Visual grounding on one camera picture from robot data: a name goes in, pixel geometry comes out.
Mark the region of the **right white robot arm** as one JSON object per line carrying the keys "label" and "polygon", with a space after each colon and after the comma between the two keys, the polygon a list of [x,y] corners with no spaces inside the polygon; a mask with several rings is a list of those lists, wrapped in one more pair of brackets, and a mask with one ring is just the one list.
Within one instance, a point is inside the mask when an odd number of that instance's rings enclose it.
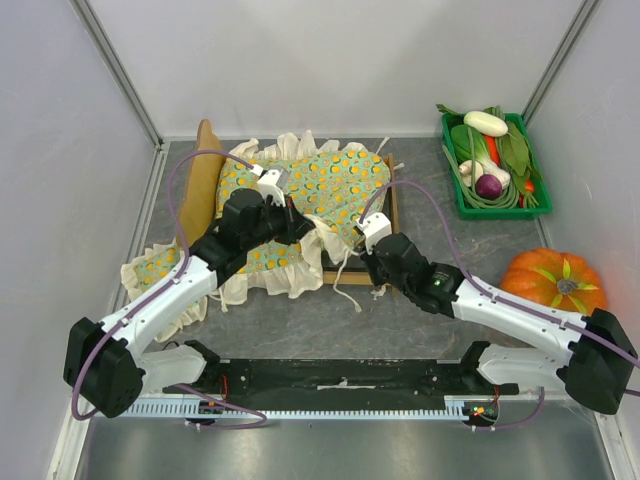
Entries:
{"label": "right white robot arm", "polygon": [[562,388],[582,406],[613,415],[638,355],[617,318],[595,309],[563,311],[520,299],[461,269],[424,257],[402,233],[368,233],[361,258],[375,285],[389,284],[421,310],[498,330],[529,345],[512,354],[487,347],[458,368],[467,392],[491,384]]}

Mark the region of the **small lemon print pillow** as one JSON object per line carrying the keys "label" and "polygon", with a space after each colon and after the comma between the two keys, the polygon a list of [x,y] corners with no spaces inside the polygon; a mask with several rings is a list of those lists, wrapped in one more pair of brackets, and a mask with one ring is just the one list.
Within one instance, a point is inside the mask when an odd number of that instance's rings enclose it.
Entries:
{"label": "small lemon print pillow", "polygon": [[[176,241],[171,244],[154,244],[141,256],[121,267],[121,284],[130,301],[136,300],[157,282],[167,276],[183,259],[184,253]],[[157,343],[169,341],[179,331],[205,319],[208,300],[202,297],[172,320],[156,337]]]}

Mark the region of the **large lemon print cushion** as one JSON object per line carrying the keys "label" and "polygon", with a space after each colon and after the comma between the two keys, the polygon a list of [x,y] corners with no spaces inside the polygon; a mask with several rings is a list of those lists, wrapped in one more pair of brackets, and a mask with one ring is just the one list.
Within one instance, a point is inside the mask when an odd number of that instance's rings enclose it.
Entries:
{"label": "large lemon print cushion", "polygon": [[391,180],[383,158],[364,145],[350,142],[342,146],[337,140],[328,140],[318,146],[310,132],[282,134],[268,147],[251,139],[231,153],[233,157],[220,172],[219,205],[233,191],[255,187],[257,178],[244,167],[245,162],[265,169],[286,169],[290,176],[283,191],[315,228],[299,243],[271,241],[251,250],[245,266],[212,295],[224,307],[245,303],[252,288],[291,299],[319,289],[323,285],[322,258],[327,256],[334,265],[343,267],[355,255],[360,241],[356,222],[363,213],[382,210],[385,196],[379,189]]}

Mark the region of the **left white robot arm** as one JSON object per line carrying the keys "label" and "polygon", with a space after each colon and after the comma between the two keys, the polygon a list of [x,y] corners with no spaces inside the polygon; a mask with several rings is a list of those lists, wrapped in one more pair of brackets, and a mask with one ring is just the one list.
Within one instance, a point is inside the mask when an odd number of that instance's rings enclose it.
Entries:
{"label": "left white robot arm", "polygon": [[314,227],[290,197],[278,205],[255,190],[234,191],[222,216],[162,280],[102,320],[82,318],[73,325],[63,370],[72,399],[85,399],[113,418],[140,395],[175,384],[211,392],[220,371],[208,362],[213,355],[201,344],[157,352],[148,352],[147,346],[188,307],[243,268],[251,250],[271,241],[295,244]]}

